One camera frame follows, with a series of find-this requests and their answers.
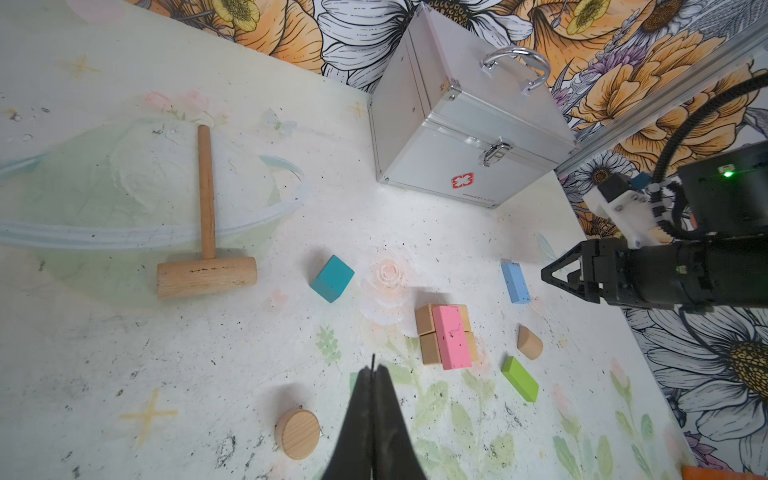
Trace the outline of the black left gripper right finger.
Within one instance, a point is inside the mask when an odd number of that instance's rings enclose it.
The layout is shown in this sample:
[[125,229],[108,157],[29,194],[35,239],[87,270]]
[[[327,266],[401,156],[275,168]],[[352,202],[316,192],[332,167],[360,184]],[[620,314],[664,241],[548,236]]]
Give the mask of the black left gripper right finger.
[[374,372],[374,478],[426,479],[411,443],[390,372],[383,365]]

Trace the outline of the quarter round wood block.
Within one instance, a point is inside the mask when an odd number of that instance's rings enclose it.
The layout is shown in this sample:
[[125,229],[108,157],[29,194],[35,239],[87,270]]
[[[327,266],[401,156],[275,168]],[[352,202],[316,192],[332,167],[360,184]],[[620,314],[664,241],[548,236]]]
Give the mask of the quarter round wood block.
[[537,360],[543,353],[543,341],[528,327],[518,328],[517,349],[531,361]]

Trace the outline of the natural wood arch block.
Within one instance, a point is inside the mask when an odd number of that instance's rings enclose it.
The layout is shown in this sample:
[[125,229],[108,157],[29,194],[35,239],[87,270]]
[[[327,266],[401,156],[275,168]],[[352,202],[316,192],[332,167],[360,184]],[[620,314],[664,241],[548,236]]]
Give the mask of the natural wood arch block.
[[466,305],[428,303],[415,311],[416,328],[417,334],[419,336],[427,335],[436,331],[433,311],[438,307],[455,307],[461,315],[464,331],[472,331],[469,312]]

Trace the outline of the natural wood rectangular block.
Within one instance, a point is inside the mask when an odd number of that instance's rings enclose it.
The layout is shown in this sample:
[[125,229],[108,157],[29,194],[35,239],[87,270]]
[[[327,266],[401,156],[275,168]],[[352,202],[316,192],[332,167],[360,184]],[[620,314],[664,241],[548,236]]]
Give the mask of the natural wood rectangular block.
[[[474,333],[466,331],[465,336],[468,342],[468,349],[470,352],[471,362],[475,363],[479,361],[479,354],[477,350],[476,339]],[[441,353],[439,349],[438,339],[436,333],[430,333],[419,337],[419,343],[421,348],[422,361],[424,365],[436,365],[441,364]]]

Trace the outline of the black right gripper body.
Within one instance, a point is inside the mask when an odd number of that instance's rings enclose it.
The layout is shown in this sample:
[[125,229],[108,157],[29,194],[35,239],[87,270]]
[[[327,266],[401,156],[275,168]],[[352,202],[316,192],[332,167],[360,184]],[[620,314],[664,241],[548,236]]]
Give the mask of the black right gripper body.
[[672,309],[767,306],[767,238],[673,242],[631,249],[590,242],[590,297],[611,305]]

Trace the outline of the green wood block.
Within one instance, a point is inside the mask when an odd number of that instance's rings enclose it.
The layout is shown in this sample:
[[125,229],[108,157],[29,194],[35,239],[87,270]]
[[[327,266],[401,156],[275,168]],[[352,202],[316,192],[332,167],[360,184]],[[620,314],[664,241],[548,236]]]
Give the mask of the green wood block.
[[526,402],[537,401],[540,386],[516,358],[507,356],[501,372]]

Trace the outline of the silver aluminium first aid case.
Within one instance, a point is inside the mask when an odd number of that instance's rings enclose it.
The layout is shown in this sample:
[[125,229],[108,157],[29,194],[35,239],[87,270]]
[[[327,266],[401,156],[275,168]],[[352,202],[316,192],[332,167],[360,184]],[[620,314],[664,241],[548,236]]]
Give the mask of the silver aluminium first aid case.
[[369,107],[378,181],[500,206],[575,147],[550,73],[534,50],[497,49],[418,8]]

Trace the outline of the light blue wood block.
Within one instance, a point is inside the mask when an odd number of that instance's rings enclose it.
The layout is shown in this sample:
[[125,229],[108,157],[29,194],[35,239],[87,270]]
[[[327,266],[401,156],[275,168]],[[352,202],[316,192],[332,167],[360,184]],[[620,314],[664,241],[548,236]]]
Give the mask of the light blue wood block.
[[501,269],[510,301],[513,304],[529,304],[531,297],[521,266],[518,263],[503,259]]

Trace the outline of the aluminium corner frame post right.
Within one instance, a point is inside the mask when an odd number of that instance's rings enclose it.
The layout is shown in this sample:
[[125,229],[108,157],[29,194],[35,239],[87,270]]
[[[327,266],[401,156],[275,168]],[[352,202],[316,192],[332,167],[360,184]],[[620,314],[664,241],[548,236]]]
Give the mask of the aluminium corner frame post right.
[[647,97],[627,115],[609,123],[598,133],[579,142],[568,159],[555,169],[569,174],[594,155],[615,146],[672,108],[686,102],[767,49],[767,19],[762,18],[717,47],[669,84]]

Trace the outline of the pink wood block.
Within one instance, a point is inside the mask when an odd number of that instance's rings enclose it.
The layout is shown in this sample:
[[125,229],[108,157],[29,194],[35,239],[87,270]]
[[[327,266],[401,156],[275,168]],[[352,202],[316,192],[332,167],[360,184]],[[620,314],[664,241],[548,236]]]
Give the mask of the pink wood block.
[[465,305],[437,305],[432,308],[435,335],[444,370],[472,366],[472,333]]

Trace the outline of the wood cylinder block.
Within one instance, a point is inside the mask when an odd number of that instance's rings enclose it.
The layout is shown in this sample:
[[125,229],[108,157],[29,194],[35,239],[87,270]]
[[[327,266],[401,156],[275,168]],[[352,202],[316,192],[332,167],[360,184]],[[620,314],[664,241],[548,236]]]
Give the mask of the wood cylinder block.
[[309,410],[288,411],[280,417],[275,427],[278,447],[293,460],[309,457],[317,448],[320,436],[319,420]]

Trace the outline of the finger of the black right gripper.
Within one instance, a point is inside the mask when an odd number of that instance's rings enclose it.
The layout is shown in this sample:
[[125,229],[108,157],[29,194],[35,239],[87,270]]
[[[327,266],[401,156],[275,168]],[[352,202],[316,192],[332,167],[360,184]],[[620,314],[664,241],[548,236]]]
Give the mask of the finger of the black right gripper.
[[580,242],[541,270],[544,282],[594,282],[595,242]]
[[599,284],[593,281],[581,280],[579,272],[571,272],[567,280],[556,278],[551,272],[542,272],[541,279],[544,283],[570,293],[584,301],[590,303],[600,302]]

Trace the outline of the teal wood cube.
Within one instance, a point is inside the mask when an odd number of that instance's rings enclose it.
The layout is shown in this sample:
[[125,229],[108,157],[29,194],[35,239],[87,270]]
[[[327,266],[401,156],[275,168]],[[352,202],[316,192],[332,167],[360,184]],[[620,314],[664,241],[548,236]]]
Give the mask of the teal wood cube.
[[336,255],[332,255],[310,283],[310,287],[324,300],[333,303],[344,293],[353,276],[354,270]]

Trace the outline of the clear plastic bowl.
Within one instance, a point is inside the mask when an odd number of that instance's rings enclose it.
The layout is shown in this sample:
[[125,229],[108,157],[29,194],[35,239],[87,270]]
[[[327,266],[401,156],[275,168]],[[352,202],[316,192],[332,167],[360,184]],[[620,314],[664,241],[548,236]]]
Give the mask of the clear plastic bowl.
[[[305,201],[295,164],[211,135],[216,252],[260,256]],[[198,128],[116,121],[1,165],[1,282],[59,285],[92,300],[157,303],[156,269],[201,253]]]

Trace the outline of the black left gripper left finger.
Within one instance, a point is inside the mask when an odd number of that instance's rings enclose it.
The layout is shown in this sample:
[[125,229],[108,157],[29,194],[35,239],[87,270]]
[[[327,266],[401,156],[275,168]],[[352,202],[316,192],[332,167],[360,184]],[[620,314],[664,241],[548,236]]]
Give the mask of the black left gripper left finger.
[[323,480],[372,478],[373,380],[374,373],[370,366],[359,371]]

